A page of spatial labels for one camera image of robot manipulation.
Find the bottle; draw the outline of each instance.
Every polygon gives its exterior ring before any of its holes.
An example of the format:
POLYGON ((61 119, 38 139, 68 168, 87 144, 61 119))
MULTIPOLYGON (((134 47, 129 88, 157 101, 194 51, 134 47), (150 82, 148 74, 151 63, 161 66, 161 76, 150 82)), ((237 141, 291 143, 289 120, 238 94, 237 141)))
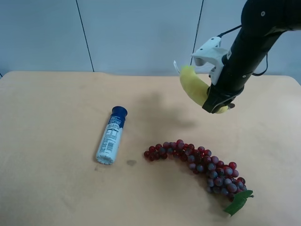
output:
POLYGON ((104 130, 96 153, 98 162, 106 165, 115 162, 126 116, 127 110, 124 107, 113 107, 109 123, 104 130))

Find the beige tabletop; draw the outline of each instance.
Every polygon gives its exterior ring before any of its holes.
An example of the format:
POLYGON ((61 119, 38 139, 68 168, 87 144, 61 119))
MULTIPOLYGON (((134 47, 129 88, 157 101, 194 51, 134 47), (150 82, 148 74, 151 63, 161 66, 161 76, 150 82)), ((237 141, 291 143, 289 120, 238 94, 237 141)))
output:
POLYGON ((236 108, 209 114, 178 77, 10 72, 0 80, 1 226, 301 225, 301 87, 252 77, 236 108), (113 165, 95 161, 112 107, 128 116, 113 165), (172 159, 164 141, 235 161, 255 197, 233 217, 221 195, 172 159))

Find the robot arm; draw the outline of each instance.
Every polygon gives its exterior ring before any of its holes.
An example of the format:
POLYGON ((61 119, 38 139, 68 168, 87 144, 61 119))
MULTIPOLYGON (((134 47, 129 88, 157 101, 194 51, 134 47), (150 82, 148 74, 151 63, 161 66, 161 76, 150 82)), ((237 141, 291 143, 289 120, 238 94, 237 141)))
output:
POLYGON ((215 113, 244 89, 259 63, 281 34, 301 30, 301 0, 248 0, 241 15, 241 29, 230 51, 219 47, 213 37, 193 57, 196 65, 205 61, 215 65, 210 72, 211 86, 203 105, 215 113))

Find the grape leaf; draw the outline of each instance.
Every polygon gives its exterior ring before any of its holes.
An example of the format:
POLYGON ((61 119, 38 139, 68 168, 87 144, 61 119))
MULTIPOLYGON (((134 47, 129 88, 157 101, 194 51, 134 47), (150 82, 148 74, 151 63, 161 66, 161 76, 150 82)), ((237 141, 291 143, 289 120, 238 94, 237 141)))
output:
POLYGON ((226 213, 229 213, 231 217, 237 213, 246 203, 247 198, 252 195, 253 191, 247 190, 234 195, 233 202, 224 209, 226 213))

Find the blue bottle cap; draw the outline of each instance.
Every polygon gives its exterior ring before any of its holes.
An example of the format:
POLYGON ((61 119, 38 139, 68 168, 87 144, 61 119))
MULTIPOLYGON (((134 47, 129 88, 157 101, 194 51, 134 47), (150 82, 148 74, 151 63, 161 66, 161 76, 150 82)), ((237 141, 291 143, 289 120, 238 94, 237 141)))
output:
POLYGON ((127 110, 124 107, 116 106, 113 107, 112 114, 119 114, 120 116, 125 118, 127 116, 127 110))

